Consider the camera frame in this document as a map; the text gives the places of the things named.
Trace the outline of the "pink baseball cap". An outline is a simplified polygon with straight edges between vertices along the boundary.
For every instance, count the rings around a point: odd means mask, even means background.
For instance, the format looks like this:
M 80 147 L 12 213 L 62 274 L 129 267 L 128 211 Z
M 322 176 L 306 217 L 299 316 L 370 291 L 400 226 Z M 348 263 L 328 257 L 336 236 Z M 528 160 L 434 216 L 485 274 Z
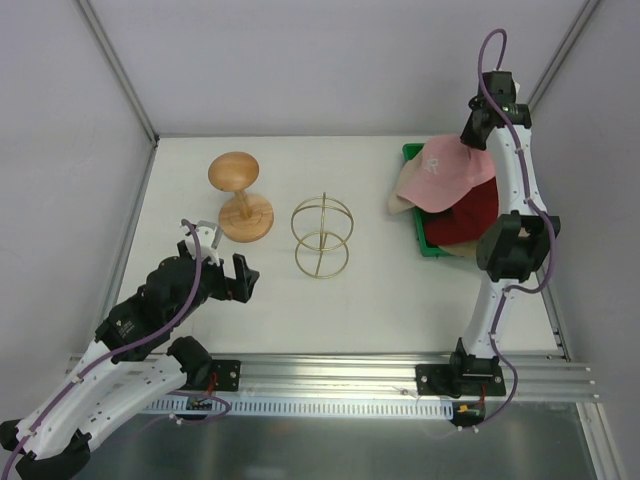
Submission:
M 455 134 L 429 139 L 419 153 L 430 175 L 430 205 L 420 208 L 428 213 L 451 208 L 471 189 L 495 177 L 491 155 L 464 145 Z

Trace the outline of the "red baseball cap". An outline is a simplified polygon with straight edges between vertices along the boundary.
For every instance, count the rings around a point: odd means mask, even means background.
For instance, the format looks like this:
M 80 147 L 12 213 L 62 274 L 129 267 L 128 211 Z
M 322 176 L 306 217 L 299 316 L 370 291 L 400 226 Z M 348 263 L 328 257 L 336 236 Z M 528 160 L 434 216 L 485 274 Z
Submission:
M 471 189 L 461 200 L 444 212 L 428 214 L 425 234 L 462 233 L 479 239 L 496 221 L 499 199 L 496 180 Z

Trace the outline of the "khaki sport baseball cap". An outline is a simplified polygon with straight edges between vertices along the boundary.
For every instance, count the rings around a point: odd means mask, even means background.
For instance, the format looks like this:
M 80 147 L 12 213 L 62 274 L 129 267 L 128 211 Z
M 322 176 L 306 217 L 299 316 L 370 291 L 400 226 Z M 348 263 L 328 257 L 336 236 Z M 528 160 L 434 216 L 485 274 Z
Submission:
M 492 246 L 496 247 L 500 252 L 506 253 L 517 243 L 516 238 L 526 238 L 528 236 L 529 233 L 525 229 L 503 232 L 500 228 L 491 228 L 479 239 L 472 239 L 469 235 L 462 233 L 425 234 L 425 237 L 441 250 L 454 256 L 470 259 L 476 259 L 478 244 L 483 243 L 485 240 L 490 240 Z

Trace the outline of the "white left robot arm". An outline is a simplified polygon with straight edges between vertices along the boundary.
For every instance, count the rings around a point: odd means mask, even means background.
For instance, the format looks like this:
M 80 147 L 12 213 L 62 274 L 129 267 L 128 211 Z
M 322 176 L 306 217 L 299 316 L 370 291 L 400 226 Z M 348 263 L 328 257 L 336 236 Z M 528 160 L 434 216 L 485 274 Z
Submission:
M 134 295 L 112 308 L 71 373 L 30 415 L 1 425 L 9 451 L 1 476 L 71 479 L 115 430 L 160 397 L 204 390 L 220 380 L 215 361 L 192 336 L 172 331 L 209 299 L 246 303 L 259 279 L 245 258 L 224 263 L 182 241 Z

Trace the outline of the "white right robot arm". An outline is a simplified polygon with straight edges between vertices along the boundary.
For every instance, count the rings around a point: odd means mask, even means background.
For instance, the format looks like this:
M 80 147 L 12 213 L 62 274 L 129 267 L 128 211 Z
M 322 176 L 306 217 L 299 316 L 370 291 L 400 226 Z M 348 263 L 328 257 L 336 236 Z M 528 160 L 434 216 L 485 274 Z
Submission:
M 461 139 L 491 155 L 498 216 L 477 245 L 476 263 L 486 276 L 470 324 L 447 365 L 447 394 L 452 398 L 505 395 L 502 330 L 518 293 L 545 288 L 544 283 L 526 283 L 550 263 L 561 227 L 559 217 L 547 212 L 537 187 L 531 115 L 528 106 L 517 101 L 511 73 L 481 73 L 478 94 L 469 107 Z

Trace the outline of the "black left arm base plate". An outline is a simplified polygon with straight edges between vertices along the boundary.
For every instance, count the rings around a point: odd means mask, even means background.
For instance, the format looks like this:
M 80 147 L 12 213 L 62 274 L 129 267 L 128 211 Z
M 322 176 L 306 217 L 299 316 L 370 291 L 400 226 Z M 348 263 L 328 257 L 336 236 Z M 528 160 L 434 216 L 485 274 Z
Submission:
M 189 376 L 185 389 L 204 392 L 237 392 L 241 378 L 242 363 L 239 360 L 212 359 L 203 365 L 194 376 Z

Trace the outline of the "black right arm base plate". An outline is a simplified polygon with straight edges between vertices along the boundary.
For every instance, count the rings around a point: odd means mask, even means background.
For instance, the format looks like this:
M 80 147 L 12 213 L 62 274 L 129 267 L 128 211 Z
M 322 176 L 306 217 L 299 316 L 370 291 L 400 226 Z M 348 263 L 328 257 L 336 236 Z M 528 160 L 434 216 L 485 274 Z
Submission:
M 506 386 L 502 369 L 497 366 L 488 373 L 460 373 L 450 364 L 418 364 L 415 367 L 416 386 L 420 396 L 443 396 L 458 399 L 463 396 L 502 397 Z

